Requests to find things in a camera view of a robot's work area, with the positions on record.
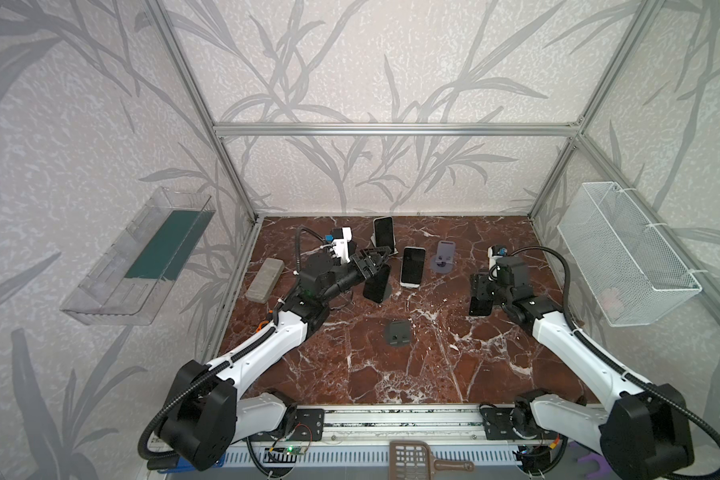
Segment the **purple-edged phone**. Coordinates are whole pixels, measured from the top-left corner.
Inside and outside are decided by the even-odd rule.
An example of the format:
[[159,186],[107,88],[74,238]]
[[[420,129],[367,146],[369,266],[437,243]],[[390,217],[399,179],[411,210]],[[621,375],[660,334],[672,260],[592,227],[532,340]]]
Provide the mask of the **purple-edged phone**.
[[493,291],[474,290],[471,292],[468,315],[471,317],[490,316],[493,310]]

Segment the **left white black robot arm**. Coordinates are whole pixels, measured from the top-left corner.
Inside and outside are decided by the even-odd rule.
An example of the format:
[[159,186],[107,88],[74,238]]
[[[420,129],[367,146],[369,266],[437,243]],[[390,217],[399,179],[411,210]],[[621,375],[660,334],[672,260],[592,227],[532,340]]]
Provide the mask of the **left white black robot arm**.
[[286,429],[285,419],[294,408],[284,396],[263,393],[246,398],[246,391],[323,325],[334,298],[377,276],[390,254],[388,247],[368,248],[341,259],[332,249],[322,249],[308,259],[260,331],[205,364],[184,364],[163,407],[138,440],[138,455],[148,469],[166,470],[186,460],[204,471],[231,444]]

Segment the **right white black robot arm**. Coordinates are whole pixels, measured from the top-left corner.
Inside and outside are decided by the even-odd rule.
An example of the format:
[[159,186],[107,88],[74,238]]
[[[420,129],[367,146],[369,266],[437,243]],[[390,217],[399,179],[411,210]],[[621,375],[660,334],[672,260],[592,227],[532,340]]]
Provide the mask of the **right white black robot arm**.
[[[534,440],[552,432],[597,453],[622,479],[685,479],[695,461],[691,429],[718,447],[720,434],[690,411],[669,384],[656,385],[596,344],[573,320],[569,299],[534,293],[518,252],[495,256],[489,269],[470,277],[470,312],[487,316],[500,307],[507,317],[553,352],[600,404],[590,407],[544,389],[516,397],[503,426]],[[720,479],[720,466],[709,473]]]

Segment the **black phone centre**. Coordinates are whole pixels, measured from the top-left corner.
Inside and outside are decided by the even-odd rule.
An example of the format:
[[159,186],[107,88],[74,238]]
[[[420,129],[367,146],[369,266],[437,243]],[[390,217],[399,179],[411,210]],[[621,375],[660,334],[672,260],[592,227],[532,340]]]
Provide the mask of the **black phone centre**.
[[367,279],[363,287],[363,297],[376,304],[383,303],[387,298],[390,272],[391,267],[385,264],[375,275]]

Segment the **white-edged phone at back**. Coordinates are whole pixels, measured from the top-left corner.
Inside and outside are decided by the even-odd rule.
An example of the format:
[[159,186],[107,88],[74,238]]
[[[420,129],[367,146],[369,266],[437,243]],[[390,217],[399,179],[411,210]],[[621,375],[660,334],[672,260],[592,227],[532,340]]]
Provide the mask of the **white-edged phone at back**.
[[397,253],[392,217],[380,217],[373,220],[372,242],[376,248],[387,247],[392,254]]

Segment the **teal-edged phone on white stand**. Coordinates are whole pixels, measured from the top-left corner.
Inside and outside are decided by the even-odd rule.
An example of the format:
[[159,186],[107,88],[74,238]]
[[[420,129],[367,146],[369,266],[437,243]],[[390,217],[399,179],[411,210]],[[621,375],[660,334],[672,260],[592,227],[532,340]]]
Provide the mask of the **teal-edged phone on white stand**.
[[403,288],[419,288],[424,273],[426,250],[420,247],[405,247],[400,273],[400,285]]

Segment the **purple-grey stand back right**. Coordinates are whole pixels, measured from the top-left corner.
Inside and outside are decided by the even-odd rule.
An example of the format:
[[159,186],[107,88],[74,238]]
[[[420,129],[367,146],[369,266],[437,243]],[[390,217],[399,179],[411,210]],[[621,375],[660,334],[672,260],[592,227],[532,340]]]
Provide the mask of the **purple-grey stand back right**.
[[441,240],[436,252],[430,259],[430,268],[436,274],[448,274],[454,268],[456,244],[453,241]]

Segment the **dark grey front stand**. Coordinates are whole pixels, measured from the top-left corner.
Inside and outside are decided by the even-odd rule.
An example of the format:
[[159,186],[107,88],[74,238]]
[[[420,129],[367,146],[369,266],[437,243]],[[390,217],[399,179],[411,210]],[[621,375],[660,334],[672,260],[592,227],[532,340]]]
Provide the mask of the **dark grey front stand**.
[[384,338],[388,345],[402,347],[409,345],[412,340],[411,323],[409,320],[390,321],[384,330]]

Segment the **grey stone block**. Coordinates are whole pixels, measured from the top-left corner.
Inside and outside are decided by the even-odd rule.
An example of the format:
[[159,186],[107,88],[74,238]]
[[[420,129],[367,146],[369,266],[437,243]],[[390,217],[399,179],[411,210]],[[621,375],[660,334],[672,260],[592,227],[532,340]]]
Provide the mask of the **grey stone block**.
[[285,263],[280,259],[265,259],[246,291],[245,298],[254,303],[265,304],[271,296],[284,267]]

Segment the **brown plastic scoop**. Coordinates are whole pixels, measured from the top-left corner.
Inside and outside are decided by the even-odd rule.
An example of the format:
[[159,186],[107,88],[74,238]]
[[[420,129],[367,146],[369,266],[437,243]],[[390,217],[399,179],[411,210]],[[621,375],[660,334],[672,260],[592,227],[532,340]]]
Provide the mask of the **brown plastic scoop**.
[[473,472],[472,461],[438,459],[422,441],[392,441],[389,444],[390,480],[434,479],[439,472]]

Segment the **purple pink toy rake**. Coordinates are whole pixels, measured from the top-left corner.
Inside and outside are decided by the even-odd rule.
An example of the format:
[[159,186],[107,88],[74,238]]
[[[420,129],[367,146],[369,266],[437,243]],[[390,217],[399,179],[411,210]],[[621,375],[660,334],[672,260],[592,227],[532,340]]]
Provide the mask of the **purple pink toy rake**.
[[589,453],[578,458],[577,465],[581,467],[586,466],[591,469],[590,472],[584,475],[586,480],[602,479],[611,473],[611,469],[605,458],[595,453]]

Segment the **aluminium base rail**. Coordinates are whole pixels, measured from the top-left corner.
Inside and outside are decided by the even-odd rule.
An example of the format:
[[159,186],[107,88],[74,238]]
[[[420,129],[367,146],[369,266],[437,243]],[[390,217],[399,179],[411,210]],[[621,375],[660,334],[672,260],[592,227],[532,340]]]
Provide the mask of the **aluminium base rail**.
[[292,432],[258,433],[229,447],[219,464],[261,463],[266,469],[385,467],[393,442],[423,442],[437,459],[477,467],[523,468],[541,477],[559,455],[561,435],[530,427],[521,432],[509,404],[319,405],[296,412]]

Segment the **clear plastic wall bin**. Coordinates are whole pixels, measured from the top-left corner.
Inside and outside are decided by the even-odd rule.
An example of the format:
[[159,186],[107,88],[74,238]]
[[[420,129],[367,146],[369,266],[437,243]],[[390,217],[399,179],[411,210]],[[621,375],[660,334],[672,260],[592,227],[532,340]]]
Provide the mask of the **clear plastic wall bin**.
[[215,213],[209,194],[157,188],[60,310],[87,326],[150,325]]

